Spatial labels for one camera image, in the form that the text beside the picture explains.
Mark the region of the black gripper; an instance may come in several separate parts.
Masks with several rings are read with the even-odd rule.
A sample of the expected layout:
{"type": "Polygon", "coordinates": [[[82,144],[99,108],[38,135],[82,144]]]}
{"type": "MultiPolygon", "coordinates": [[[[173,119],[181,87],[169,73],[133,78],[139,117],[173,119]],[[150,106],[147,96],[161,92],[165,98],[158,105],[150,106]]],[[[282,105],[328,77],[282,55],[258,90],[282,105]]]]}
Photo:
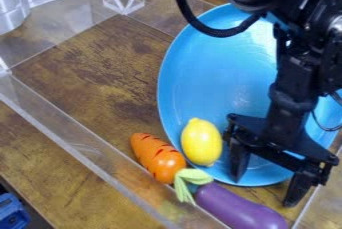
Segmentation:
{"type": "Polygon", "coordinates": [[[230,174],[238,182],[246,173],[251,154],[293,171],[282,204],[294,207],[310,188],[326,183],[332,167],[340,161],[305,129],[309,114],[318,103],[316,93],[296,91],[289,94],[271,85],[269,97],[271,103],[265,118],[227,115],[223,139],[230,147],[230,174]]]}

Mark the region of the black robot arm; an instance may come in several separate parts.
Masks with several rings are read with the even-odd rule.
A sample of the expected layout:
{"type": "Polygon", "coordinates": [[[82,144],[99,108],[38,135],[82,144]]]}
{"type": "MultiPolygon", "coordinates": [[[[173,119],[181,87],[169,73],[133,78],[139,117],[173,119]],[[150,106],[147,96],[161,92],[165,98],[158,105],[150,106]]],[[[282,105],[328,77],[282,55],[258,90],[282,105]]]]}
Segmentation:
{"type": "Polygon", "coordinates": [[[274,24],[277,78],[263,118],[229,114],[223,134],[230,146],[230,174],[239,180],[253,154],[294,172],[284,205],[298,204],[313,186],[325,184],[340,159],[309,136],[318,98],[342,105],[342,0],[230,0],[274,24]]]}

